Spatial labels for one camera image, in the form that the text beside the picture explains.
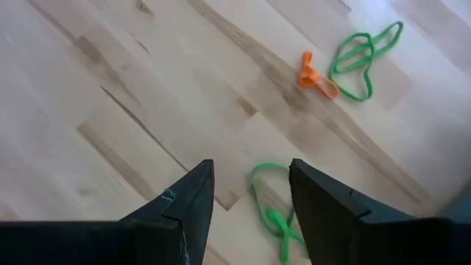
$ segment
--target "rubber band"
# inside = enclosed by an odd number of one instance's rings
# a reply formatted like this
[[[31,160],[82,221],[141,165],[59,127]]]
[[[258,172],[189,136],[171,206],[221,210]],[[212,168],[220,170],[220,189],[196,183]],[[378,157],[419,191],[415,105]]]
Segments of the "rubber band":
[[[285,166],[278,165],[276,163],[262,163],[256,166],[251,173],[250,182],[252,184],[253,192],[255,195],[255,201],[257,203],[257,209],[260,216],[260,221],[265,227],[265,229],[274,237],[281,239],[281,246],[280,246],[280,260],[281,262],[285,263],[289,260],[289,239],[297,240],[301,243],[302,246],[305,248],[305,242],[302,236],[291,229],[291,224],[294,220],[294,209],[291,208],[289,211],[289,215],[287,220],[285,220],[284,216],[279,212],[279,210],[273,208],[265,208],[261,201],[260,197],[258,196],[257,190],[257,180],[260,177],[258,174],[259,171],[265,169],[278,169],[289,173],[289,169]],[[278,231],[272,229],[269,225],[270,221]]]
[[[314,55],[312,52],[304,52],[304,54],[302,54],[302,68],[297,82],[304,88],[317,88],[327,98],[335,99],[337,96],[339,96],[339,89],[337,88],[337,85],[328,78],[323,77],[318,71],[314,70],[310,66],[313,56]],[[329,93],[323,88],[322,84],[320,84],[320,81],[322,80],[332,87],[332,93]]]
[[[389,33],[392,31],[394,27],[398,26],[396,33],[394,34],[394,37],[392,40],[387,43],[384,47],[381,49],[376,50],[375,45],[383,40],[386,36],[389,35]],[[380,34],[378,34],[375,37],[371,37],[369,33],[365,32],[359,32],[355,33],[351,36],[349,36],[339,47],[337,53],[336,53],[336,59],[333,61],[332,65],[330,66],[329,70],[329,78],[332,80],[334,83],[337,84],[337,87],[339,88],[340,92],[342,92],[345,96],[356,100],[358,102],[364,102],[368,99],[371,99],[373,96],[373,84],[371,82],[371,79],[369,78],[369,69],[372,65],[372,63],[381,55],[385,54],[388,50],[392,49],[396,43],[399,41],[400,34],[403,31],[403,22],[398,21],[395,22],[391,25],[389,25],[387,28],[385,28]],[[344,47],[348,44],[350,44],[352,41],[354,41],[357,38],[366,38],[366,43],[362,43],[358,46],[356,46],[353,50],[350,52],[347,52],[346,54],[341,55],[342,50]],[[350,58],[364,53],[365,51],[369,50],[370,54],[362,57],[361,59],[357,60],[354,63],[349,64],[348,66],[345,66],[343,68],[339,68],[339,64],[343,63],[346,60],[349,60]],[[366,85],[366,96],[357,96],[351,92],[349,92],[347,89],[343,88],[340,84],[337,83],[337,81],[334,80],[334,75],[336,74],[342,74],[346,73],[348,71],[352,71],[353,69],[357,69],[360,67],[366,66],[364,72],[363,72],[363,78],[364,82]]]

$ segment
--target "wooden floor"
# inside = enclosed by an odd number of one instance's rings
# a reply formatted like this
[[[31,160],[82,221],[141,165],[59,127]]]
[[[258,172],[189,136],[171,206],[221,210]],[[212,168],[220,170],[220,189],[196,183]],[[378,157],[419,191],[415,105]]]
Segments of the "wooden floor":
[[[371,100],[296,84],[304,51],[326,73],[348,35],[398,20]],[[249,193],[262,162],[302,158],[433,215],[470,180],[469,47],[467,0],[3,0],[0,219],[119,219],[206,158],[207,265],[279,262]],[[360,76],[341,82],[361,91]],[[286,211],[269,175],[263,200]]]

